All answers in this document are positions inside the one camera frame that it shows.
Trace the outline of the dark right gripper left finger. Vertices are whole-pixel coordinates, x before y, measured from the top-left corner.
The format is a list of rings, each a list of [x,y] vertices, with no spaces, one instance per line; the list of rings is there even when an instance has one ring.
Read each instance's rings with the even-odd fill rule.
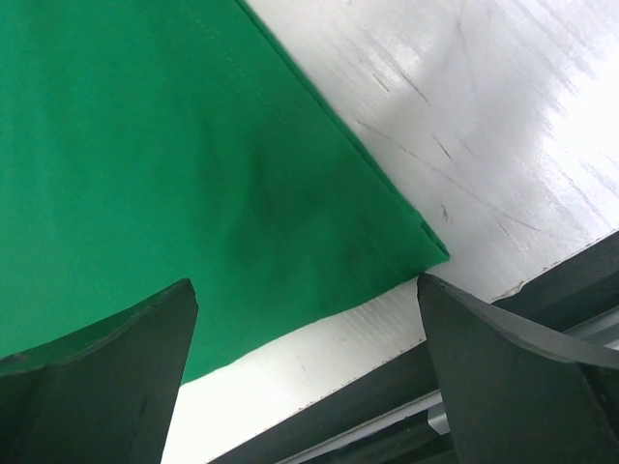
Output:
[[[183,278],[1,361],[4,463],[159,463],[198,314]]]

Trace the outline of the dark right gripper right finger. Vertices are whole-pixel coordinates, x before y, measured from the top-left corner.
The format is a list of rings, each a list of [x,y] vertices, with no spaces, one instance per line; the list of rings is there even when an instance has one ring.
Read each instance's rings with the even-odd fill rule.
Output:
[[[617,462],[617,351],[433,275],[421,275],[417,286],[459,462]]]

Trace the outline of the green t shirt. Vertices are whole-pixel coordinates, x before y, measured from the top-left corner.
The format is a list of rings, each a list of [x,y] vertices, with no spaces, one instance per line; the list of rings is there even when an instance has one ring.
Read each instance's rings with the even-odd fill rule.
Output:
[[[2,3],[3,355],[188,278],[191,381],[448,257],[246,3]]]

